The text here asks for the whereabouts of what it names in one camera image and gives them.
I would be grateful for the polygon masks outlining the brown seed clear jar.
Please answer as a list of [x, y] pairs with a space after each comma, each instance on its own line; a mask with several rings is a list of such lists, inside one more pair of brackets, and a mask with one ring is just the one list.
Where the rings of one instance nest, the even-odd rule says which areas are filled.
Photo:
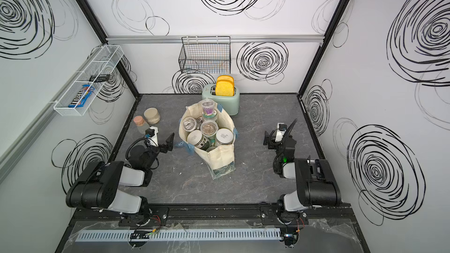
[[204, 121], [200, 126], [200, 132], [207, 138], [214, 138], [219, 130], [219, 126], [215, 121]]

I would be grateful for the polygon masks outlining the clear lid seed jar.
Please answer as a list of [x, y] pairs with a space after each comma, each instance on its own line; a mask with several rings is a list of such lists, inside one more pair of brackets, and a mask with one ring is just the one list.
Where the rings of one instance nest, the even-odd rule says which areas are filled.
[[193, 117], [186, 117], [181, 122], [182, 128], [187, 133], [191, 133], [199, 129], [199, 122]]

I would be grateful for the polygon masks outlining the purple label clear jar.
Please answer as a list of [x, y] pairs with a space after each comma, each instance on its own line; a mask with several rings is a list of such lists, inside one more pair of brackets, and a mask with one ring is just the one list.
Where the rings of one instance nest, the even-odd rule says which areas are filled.
[[215, 102], [211, 99], [204, 99], [200, 102], [200, 105], [202, 106], [202, 114], [206, 116], [211, 116], [215, 112]]

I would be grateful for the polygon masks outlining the beige canvas tote bag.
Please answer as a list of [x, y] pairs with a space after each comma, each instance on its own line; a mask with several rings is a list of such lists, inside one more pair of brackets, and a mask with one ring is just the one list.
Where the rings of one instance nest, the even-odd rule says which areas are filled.
[[[227, 128], [231, 130], [234, 133], [233, 144], [215, 146], [215, 137], [208, 138], [210, 141], [210, 148], [206, 151], [189, 144], [187, 142], [189, 133], [183, 130], [181, 124], [182, 120], [186, 117], [193, 117], [197, 119], [199, 122], [198, 130], [200, 130], [201, 124], [207, 120], [215, 121], [218, 124], [219, 129]], [[200, 102], [186, 107], [185, 112], [179, 121], [178, 132], [183, 146], [185, 146], [191, 154], [197, 154], [204, 161], [209, 168], [209, 172], [213, 179], [223, 177], [236, 169], [234, 163], [234, 143], [237, 138], [237, 130], [233, 120], [220, 104], [215, 104], [215, 112], [210, 118], [202, 114], [202, 106], [200, 105]]]

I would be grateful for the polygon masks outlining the white lid dark jar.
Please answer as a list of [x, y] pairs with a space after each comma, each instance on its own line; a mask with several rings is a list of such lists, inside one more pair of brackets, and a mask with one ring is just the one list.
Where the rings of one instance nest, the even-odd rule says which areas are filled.
[[210, 141], [206, 138], [200, 130], [194, 130], [187, 136], [189, 144], [206, 151], [210, 148]]

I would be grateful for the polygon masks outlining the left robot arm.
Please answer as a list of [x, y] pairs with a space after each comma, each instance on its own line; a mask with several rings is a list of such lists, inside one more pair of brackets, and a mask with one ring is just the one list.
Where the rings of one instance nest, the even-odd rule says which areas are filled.
[[148, 186], [153, 170], [159, 167], [158, 155], [173, 150], [174, 138], [175, 134], [171, 133], [163, 144], [159, 144], [156, 130], [150, 128], [144, 137], [128, 147], [125, 161], [88, 164], [70, 187], [66, 205], [150, 216], [152, 210], [146, 198], [121, 191], [119, 187]]

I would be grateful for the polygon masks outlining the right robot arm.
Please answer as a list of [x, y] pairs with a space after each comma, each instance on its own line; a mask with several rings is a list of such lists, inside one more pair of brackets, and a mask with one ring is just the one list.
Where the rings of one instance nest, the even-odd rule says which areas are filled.
[[290, 125], [278, 123], [275, 130], [266, 131], [263, 145], [275, 151], [273, 171], [280, 178], [295, 180], [296, 190], [280, 196], [277, 204], [286, 212], [301, 212], [314, 207], [338, 207], [341, 192], [326, 159], [295, 157], [296, 140]]

